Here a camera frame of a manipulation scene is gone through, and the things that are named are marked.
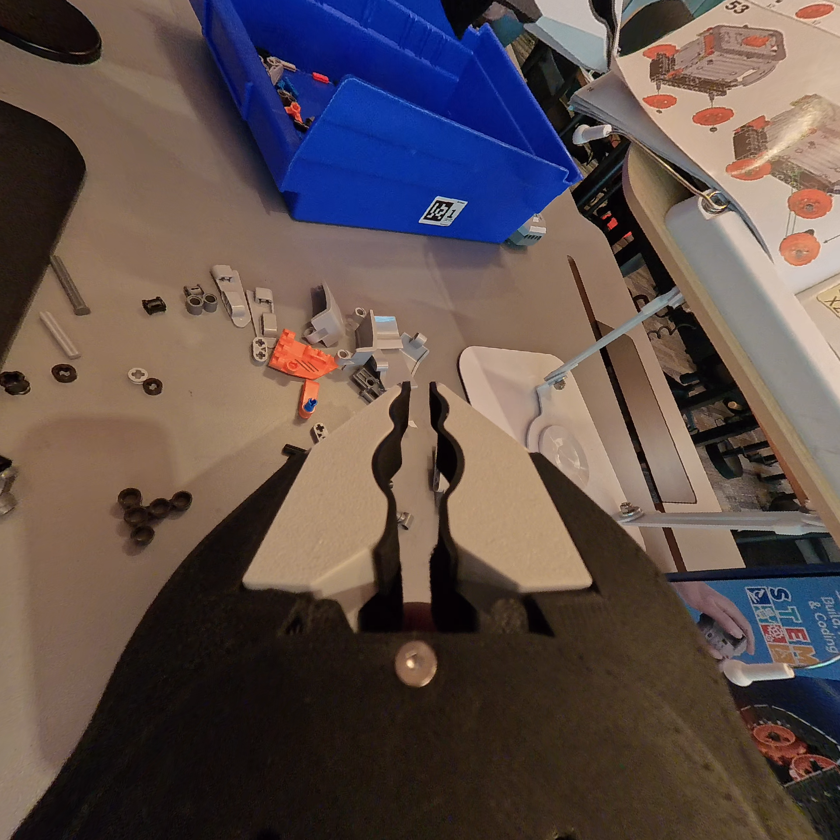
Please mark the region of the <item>white short rod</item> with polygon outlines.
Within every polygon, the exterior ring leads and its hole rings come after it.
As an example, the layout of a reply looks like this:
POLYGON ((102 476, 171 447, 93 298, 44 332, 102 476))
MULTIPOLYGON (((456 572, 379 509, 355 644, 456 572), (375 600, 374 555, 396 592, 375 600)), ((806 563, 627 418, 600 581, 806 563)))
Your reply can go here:
POLYGON ((81 357, 76 344, 63 329, 56 317, 49 311, 40 311, 38 313, 39 320, 43 323, 51 338, 55 341, 62 353, 69 360, 78 360, 81 357))

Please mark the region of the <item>grey arched panel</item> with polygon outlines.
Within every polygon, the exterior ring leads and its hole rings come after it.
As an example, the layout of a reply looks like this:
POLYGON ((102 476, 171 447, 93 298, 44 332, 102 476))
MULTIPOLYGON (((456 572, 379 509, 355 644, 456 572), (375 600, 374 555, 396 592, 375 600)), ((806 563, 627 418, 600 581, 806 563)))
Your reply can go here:
POLYGON ((311 293, 313 314, 310 324, 302 333, 302 340, 324 348, 337 347, 345 336, 342 312, 329 286, 321 284, 311 293))

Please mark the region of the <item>grey large shell panel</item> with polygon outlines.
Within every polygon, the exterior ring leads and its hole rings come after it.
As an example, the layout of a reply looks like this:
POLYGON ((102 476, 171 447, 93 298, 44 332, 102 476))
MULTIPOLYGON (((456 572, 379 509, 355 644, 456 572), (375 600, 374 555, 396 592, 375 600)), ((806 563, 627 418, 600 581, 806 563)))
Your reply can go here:
POLYGON ((357 308, 355 350, 339 350, 339 367, 362 367, 376 376, 385 389, 403 382, 414 382, 417 369, 428 355, 427 337, 420 332, 401 332, 396 319, 377 316, 372 310, 357 308))

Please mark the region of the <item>grey ribbed part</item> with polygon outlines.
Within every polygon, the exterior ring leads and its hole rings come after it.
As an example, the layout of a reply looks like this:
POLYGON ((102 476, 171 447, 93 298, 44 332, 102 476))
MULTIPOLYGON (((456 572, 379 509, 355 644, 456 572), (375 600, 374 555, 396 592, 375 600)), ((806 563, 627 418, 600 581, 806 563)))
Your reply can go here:
POLYGON ((537 244, 546 235, 547 228, 543 216, 536 213, 530 217, 528 222, 518 227, 510 234, 504 245, 514 249, 525 249, 537 244))

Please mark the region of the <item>grey metal disc bracket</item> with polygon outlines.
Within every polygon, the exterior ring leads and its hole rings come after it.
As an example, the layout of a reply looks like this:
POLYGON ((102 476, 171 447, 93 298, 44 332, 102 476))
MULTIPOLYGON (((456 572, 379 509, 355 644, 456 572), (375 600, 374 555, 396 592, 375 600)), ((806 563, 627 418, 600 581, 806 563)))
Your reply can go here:
POLYGON ((561 384, 563 388, 548 383, 536 388, 538 410, 528 426, 526 446, 584 490, 591 472, 585 446, 589 414, 568 381, 561 384))

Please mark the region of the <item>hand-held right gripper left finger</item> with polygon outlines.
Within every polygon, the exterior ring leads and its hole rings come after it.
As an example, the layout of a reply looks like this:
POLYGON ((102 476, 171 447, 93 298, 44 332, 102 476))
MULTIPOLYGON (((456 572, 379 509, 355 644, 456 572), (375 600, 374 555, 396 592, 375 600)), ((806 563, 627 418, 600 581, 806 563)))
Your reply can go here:
POLYGON ((367 631, 403 627, 403 577, 392 479, 412 387, 396 385, 315 444, 243 578, 251 591, 338 602, 367 631))

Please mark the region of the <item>orange ridged wedge panel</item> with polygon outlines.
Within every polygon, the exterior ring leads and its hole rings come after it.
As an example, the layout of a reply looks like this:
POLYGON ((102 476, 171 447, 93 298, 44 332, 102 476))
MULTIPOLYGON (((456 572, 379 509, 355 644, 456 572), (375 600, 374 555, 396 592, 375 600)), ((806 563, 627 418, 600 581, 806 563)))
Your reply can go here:
POLYGON ((305 381, 316 381, 339 368, 335 357, 309 343, 297 341, 296 334, 283 329, 267 366, 305 381))

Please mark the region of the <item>heap of assorted toy pins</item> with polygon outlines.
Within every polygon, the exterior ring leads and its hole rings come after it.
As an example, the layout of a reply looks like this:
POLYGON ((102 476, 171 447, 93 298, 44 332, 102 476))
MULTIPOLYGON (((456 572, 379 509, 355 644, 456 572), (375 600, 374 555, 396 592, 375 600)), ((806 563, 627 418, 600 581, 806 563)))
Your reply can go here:
POLYGON ((307 133, 332 99, 335 84, 329 77, 306 71, 266 49, 257 48, 257 55, 292 127, 299 134, 307 133))

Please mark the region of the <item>cluster of black bushes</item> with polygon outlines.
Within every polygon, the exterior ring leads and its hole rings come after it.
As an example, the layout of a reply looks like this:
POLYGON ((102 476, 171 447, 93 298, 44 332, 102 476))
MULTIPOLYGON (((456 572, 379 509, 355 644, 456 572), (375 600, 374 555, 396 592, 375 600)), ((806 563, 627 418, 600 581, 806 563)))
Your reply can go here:
POLYGON ((117 496, 117 504, 122 511, 122 520, 129 527, 129 540, 132 544, 145 547, 155 536, 155 529, 165 519, 180 516, 193 504, 193 494, 179 490, 172 497, 158 497, 144 503, 138 488, 125 488, 117 496))

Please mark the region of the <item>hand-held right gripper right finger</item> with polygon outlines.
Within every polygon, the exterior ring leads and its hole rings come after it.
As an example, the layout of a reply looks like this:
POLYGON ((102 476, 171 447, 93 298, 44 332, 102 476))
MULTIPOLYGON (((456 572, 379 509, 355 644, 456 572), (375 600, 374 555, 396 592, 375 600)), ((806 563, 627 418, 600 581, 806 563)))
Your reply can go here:
POLYGON ((549 633, 533 597, 592 576, 531 454, 445 385, 429 386, 437 434, 432 617, 445 633, 549 633))

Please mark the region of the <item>printed instruction booklet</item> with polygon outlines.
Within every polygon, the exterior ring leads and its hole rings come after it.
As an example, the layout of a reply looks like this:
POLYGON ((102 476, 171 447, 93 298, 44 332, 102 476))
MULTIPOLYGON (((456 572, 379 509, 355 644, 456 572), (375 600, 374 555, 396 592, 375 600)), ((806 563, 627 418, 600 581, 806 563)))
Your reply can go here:
POLYGON ((838 274, 838 2, 726 2, 574 95, 727 198, 795 292, 838 274))

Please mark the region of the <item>white book stand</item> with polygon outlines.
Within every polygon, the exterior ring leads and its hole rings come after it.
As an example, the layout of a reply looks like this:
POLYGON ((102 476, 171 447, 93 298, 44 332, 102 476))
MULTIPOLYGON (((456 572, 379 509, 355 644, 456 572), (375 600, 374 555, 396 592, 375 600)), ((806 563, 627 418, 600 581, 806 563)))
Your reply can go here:
POLYGON ((838 358, 735 212, 698 196, 634 146, 627 204, 774 447, 839 538, 838 358))

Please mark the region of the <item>printed toy packaging box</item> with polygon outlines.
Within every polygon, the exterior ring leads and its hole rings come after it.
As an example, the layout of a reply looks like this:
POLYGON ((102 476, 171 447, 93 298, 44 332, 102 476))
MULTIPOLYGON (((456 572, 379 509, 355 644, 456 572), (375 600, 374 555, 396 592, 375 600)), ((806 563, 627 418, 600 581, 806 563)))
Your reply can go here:
POLYGON ((838 572, 669 574, 752 744, 821 838, 839 838, 838 572))

